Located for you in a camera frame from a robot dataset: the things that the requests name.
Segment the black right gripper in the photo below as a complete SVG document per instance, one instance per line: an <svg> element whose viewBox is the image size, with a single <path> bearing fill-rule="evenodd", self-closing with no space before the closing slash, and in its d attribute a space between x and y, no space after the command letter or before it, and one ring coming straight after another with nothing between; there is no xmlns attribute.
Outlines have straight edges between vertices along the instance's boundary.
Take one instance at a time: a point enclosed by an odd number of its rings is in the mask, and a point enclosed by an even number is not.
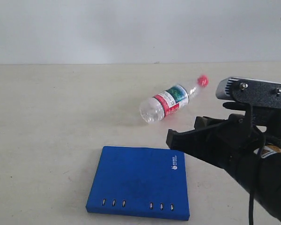
<svg viewBox="0 0 281 225"><path fill-rule="evenodd" d="M168 147L226 171L281 171L281 104L223 106L244 115L197 116L193 130L168 130Z"/></svg>

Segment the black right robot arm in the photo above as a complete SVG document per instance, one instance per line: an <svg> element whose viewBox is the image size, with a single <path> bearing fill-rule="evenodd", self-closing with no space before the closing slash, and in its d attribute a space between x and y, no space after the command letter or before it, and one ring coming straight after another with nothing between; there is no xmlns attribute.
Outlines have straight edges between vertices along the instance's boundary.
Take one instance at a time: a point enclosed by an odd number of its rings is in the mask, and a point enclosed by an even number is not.
<svg viewBox="0 0 281 225"><path fill-rule="evenodd" d="M166 144L225 170L249 193L249 221L258 202L281 222L281 109L226 102L227 119L197 117L191 131L169 130Z"/></svg>

